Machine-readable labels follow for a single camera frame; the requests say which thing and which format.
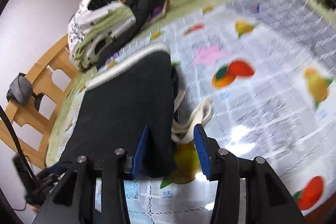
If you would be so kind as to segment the black pants with white stripes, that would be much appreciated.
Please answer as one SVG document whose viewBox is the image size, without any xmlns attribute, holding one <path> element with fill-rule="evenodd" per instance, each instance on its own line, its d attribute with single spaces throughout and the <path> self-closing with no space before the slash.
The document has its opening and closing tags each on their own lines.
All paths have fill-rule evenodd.
<svg viewBox="0 0 336 224">
<path fill-rule="evenodd" d="M 128 156 L 125 173 L 133 177 L 133 155 L 147 125 L 140 173 L 169 176 L 176 167 L 175 146 L 190 143 L 194 126 L 206 124 L 212 116 L 212 101 L 205 98 L 186 123 L 177 123 L 174 114 L 185 93 L 179 88 L 169 47 L 153 43 L 140 48 L 88 82 L 73 132 L 57 163 L 65 172 L 79 156 L 100 164 L 123 148 Z"/>
</svg>

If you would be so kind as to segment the grey bag on bedpost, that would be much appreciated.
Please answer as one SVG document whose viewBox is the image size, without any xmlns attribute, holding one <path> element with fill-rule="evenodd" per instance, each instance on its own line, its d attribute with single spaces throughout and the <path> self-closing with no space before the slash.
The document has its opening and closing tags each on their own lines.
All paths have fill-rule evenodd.
<svg viewBox="0 0 336 224">
<path fill-rule="evenodd" d="M 28 104 L 33 96 L 33 86 L 25 76 L 26 74 L 19 73 L 11 82 L 6 94 L 7 102 L 15 102 L 21 106 Z"/>
</svg>

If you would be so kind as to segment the folded white green quilt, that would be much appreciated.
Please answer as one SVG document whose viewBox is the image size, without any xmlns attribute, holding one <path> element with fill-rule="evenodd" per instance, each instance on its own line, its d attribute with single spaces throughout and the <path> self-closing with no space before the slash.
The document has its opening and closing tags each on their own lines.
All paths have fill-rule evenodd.
<svg viewBox="0 0 336 224">
<path fill-rule="evenodd" d="M 136 18 L 120 0 L 82 0 L 68 23 L 72 64 L 80 71 L 98 62 L 102 51 L 130 30 Z"/>
</svg>

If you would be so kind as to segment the green bed sheet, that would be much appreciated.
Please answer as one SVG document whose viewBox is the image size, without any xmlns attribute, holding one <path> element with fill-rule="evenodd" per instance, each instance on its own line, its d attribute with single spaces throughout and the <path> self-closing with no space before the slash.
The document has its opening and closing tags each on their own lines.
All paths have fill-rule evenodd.
<svg viewBox="0 0 336 224">
<path fill-rule="evenodd" d="M 162 30 L 165 25 L 171 22 L 180 20 L 196 10 L 230 1 L 232 0 L 173 0 L 168 6 L 166 15 L 154 23 L 144 26 L 134 40 L 144 38 L 148 41 L 150 33 L 155 32 L 158 29 Z M 99 70 L 95 66 L 92 66 L 90 69 L 80 72 L 78 77 L 76 77 L 72 88 L 67 93 L 49 138 L 49 146 L 45 159 L 45 165 L 47 167 L 50 167 L 59 161 L 62 150 L 66 145 L 64 134 L 70 121 L 74 122 L 75 116 L 78 114 L 81 99 L 84 94 L 84 85 L 98 71 Z"/>
</svg>

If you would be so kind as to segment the black jacket pile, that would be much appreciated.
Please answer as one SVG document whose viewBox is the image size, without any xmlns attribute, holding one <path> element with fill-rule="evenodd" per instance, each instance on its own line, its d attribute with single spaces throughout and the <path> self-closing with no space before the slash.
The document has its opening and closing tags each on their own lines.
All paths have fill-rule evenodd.
<svg viewBox="0 0 336 224">
<path fill-rule="evenodd" d="M 127 43 L 131 42 L 146 23 L 154 9 L 159 5 L 163 5 L 165 1 L 166 0 L 126 0 L 124 4 L 127 5 L 134 14 L 135 24 L 124 31 L 102 51 L 100 58 L 96 63 L 96 68 L 100 69 L 103 67 L 110 57 L 127 45 Z"/>
</svg>

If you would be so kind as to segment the wooden bed frame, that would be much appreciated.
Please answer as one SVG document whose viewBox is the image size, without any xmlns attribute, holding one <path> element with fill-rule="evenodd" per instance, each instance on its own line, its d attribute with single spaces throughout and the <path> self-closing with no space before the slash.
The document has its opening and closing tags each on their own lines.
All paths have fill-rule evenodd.
<svg viewBox="0 0 336 224">
<path fill-rule="evenodd" d="M 168 7 L 171 1 L 173 0 L 167 0 L 165 6 Z M 70 62 L 67 37 L 63 36 L 26 74 L 26 79 L 32 84 L 34 93 L 44 94 L 55 103 L 51 116 L 46 118 L 38 112 L 33 99 L 30 99 L 26 106 L 10 102 L 6 107 L 5 113 L 11 122 L 15 122 L 19 126 L 27 124 L 42 136 L 38 148 L 33 148 L 22 139 L 19 140 L 24 155 L 34 166 L 41 169 L 46 166 L 45 159 L 50 134 L 63 101 L 79 74 L 79 70 Z"/>
</svg>

